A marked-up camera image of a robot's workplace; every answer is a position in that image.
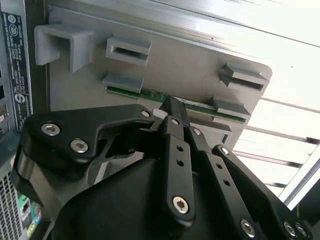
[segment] label sticker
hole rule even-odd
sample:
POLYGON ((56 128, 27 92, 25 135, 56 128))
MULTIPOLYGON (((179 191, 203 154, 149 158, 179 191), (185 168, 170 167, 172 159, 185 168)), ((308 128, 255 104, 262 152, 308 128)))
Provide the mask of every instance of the label sticker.
POLYGON ((17 130, 21 131, 26 118, 32 113, 22 18, 2 12, 2 21, 15 123, 17 130))

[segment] gray mounting plate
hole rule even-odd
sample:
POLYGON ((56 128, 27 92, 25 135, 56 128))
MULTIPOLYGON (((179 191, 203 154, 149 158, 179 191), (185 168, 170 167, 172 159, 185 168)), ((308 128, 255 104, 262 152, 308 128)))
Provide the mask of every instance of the gray mounting plate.
MULTIPOLYGON (((169 94, 200 103, 211 103, 212 98, 228 101, 245 107, 251 114, 257 105, 265 87, 258 92, 243 91, 230 88, 219 79, 226 64, 240 67, 241 69, 261 75, 268 85, 271 78, 271 69, 261 63, 253 62, 231 52, 212 48, 207 45, 199 46, 196 42, 177 39, 161 32, 152 32, 147 29, 137 28, 107 18, 98 18, 62 8, 54 8, 49 15, 49 24, 66 24, 81 27, 93 32, 93 63, 83 66, 74 73, 69 72, 70 53, 61 49, 60 58, 50 63, 50 91, 51 109, 53 111, 93 108, 137 103, 137 99, 106 93, 102 80, 107 73, 113 75, 126 75, 136 79, 143 79, 143 89, 169 94), (120 61, 106 57, 108 39, 112 36, 121 36, 126 39, 136 39, 151 42, 148 62, 146 66, 132 62, 120 61)), ((140 104, 153 109, 159 107, 159 102, 139 99, 140 104)), ((220 121, 201 115, 199 121, 212 121, 229 125, 232 134, 224 143, 233 148, 244 124, 233 124, 229 121, 220 121)), ((213 134, 207 138, 215 139, 211 145, 219 144, 225 136, 213 134)))

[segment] silver screw head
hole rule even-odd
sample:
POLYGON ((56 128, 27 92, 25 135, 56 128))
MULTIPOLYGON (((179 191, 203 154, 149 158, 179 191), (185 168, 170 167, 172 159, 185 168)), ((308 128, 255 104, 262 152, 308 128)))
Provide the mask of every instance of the silver screw head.
POLYGON ((225 149, 224 147, 222 147, 221 150, 225 155, 229 155, 229 151, 227 149, 225 149))
POLYGON ((88 151, 89 146, 85 141, 81 139, 75 139, 70 143, 70 148, 78 154, 83 154, 88 151))
POLYGON ((295 226, 304 237, 308 237, 307 232, 304 230, 304 228, 299 223, 296 223, 295 226))
POLYGON ((145 117, 147 117, 147 118, 150 117, 150 113, 148 113, 148 112, 145 111, 145 110, 142 110, 141 113, 142 113, 143 116, 145 116, 145 117))
POLYGON ((175 125, 179 125, 180 123, 179 123, 179 121, 177 120, 177 119, 174 119, 174 118, 172 118, 172 120, 171 120, 175 125))
POLYGON ((199 136, 201 135, 201 132, 200 132, 199 129, 194 128, 193 131, 194 131, 195 134, 197 134, 197 135, 199 135, 199 136))
POLYGON ((286 221, 284 222, 284 227, 285 227, 285 229, 287 230, 287 232, 288 232, 291 236, 293 236, 293 237, 296 236, 295 230, 294 230, 293 227, 290 226, 290 224, 287 223, 286 221))
POLYGON ((45 123, 41 126, 41 130, 44 134, 47 134, 49 136, 55 136, 60 133, 60 128, 55 125, 54 123, 45 123))
POLYGON ((172 200, 172 203, 175 209, 177 209, 178 212, 181 214, 186 214, 189 210, 187 201, 180 196, 175 196, 172 200))
POLYGON ((256 236, 256 232, 254 230, 254 228, 251 226, 251 224, 245 220, 242 219, 240 222, 241 228, 242 230, 250 237, 250 238, 254 238, 256 236))

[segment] ventilation grille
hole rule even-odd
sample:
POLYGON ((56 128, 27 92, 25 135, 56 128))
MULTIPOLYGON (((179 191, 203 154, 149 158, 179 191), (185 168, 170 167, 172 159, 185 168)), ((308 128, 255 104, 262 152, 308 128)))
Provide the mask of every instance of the ventilation grille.
POLYGON ((0 182, 0 240, 18 240, 22 235, 16 190, 9 176, 0 182))

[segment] gray plastic clip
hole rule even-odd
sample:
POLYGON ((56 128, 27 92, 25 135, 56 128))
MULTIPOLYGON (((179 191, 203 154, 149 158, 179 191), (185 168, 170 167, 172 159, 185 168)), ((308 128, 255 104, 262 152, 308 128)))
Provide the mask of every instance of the gray plastic clip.
POLYGON ((220 81, 230 89, 263 94, 268 85, 268 80, 260 73, 241 69, 229 63, 223 69, 226 75, 221 75, 220 81))
POLYGON ((121 90, 139 94, 141 92, 144 79, 132 78, 124 75, 109 73, 103 80, 102 84, 108 88, 113 87, 121 90))
POLYGON ((35 62, 51 63, 60 58, 60 39, 70 41, 69 71, 74 73, 92 62, 93 32, 69 24, 49 24, 34 29, 35 62))
POLYGON ((150 49, 151 42, 113 36, 107 40, 105 56, 145 67, 150 49))
POLYGON ((228 114, 243 119, 248 119, 251 116, 245 106, 241 104, 212 98, 212 105, 217 109, 217 112, 221 114, 228 114))

